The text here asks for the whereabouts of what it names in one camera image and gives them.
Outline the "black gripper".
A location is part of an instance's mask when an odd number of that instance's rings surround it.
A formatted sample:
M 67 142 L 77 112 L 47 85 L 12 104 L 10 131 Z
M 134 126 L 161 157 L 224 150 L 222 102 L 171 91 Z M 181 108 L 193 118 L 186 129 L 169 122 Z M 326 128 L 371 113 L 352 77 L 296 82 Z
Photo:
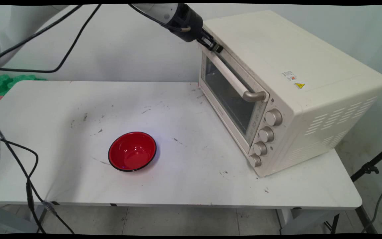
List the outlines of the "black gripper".
M 178 4 L 173 18 L 169 21 L 169 25 L 175 29 L 189 29 L 186 32 L 169 30 L 185 42 L 197 40 L 198 43 L 206 47 L 209 51 L 216 53 L 221 53 L 224 49 L 206 29 L 203 29 L 202 17 L 187 4 Z

